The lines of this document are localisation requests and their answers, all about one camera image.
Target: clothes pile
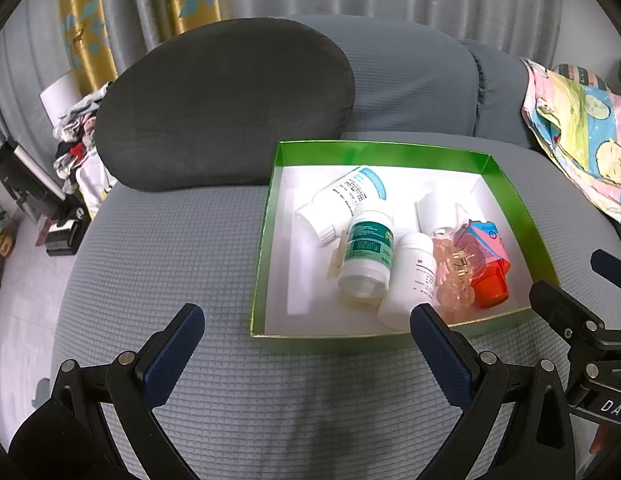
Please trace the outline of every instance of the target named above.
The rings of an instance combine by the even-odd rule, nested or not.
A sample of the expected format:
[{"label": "clothes pile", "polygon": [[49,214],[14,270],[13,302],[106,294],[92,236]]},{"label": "clothes pile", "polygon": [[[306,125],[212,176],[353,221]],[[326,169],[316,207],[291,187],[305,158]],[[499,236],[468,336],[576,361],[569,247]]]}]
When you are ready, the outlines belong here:
[{"label": "clothes pile", "polygon": [[524,120],[568,179],[621,224],[621,96],[582,67],[523,61]]},{"label": "clothes pile", "polygon": [[109,85],[106,83],[67,108],[52,131],[60,141],[53,168],[64,181],[62,190],[72,194],[79,188],[92,218],[117,183],[99,158],[94,140],[97,111]]}]

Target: colorful blanket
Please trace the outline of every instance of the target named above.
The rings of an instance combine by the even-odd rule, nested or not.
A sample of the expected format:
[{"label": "colorful blanket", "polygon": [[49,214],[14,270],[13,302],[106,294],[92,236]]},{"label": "colorful blanket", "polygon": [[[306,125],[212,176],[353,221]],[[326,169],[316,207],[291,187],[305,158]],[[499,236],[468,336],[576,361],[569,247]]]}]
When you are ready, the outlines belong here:
[{"label": "colorful blanket", "polygon": [[522,113],[542,149],[604,213],[621,224],[621,96],[580,68],[570,77],[523,59]]}]

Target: white bottle cap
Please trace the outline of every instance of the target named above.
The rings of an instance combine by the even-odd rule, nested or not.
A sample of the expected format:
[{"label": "white bottle cap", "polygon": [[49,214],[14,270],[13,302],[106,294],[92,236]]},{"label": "white bottle cap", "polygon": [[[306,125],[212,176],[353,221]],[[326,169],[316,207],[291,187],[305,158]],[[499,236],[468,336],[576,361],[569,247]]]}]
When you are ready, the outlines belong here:
[{"label": "white bottle cap", "polygon": [[355,205],[355,211],[353,212],[353,216],[363,213],[365,211],[380,212],[390,218],[391,221],[393,221],[393,217],[395,216],[395,213],[393,212],[393,206],[391,206],[391,204],[389,204],[387,200],[384,200],[377,196],[364,198],[361,202],[358,202]]},{"label": "white bottle cap", "polygon": [[433,254],[433,240],[424,233],[408,233],[402,236],[397,243],[397,248],[408,247],[411,249],[421,249],[428,254]]},{"label": "white bottle cap", "polygon": [[303,226],[317,235],[320,244],[326,245],[335,238],[335,228],[329,221],[328,212],[313,202],[308,202],[297,209],[295,215],[302,221],[300,223]]}]

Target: white wall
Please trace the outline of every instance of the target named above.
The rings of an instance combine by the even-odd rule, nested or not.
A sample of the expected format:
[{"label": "white wall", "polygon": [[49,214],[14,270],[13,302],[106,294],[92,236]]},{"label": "white wall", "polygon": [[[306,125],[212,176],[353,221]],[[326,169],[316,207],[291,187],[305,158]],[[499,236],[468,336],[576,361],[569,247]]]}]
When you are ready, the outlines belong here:
[{"label": "white wall", "polygon": [[553,66],[571,63],[594,70],[617,92],[620,56],[620,35],[596,0],[562,0]]}]

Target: green label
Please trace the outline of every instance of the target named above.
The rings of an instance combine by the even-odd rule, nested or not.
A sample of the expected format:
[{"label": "green label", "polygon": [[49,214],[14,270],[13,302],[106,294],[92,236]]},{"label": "green label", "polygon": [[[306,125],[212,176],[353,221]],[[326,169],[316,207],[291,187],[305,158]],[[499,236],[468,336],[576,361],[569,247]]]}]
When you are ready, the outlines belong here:
[{"label": "green label", "polygon": [[393,232],[377,222],[357,222],[348,235],[344,261],[356,258],[374,260],[391,268]]}]

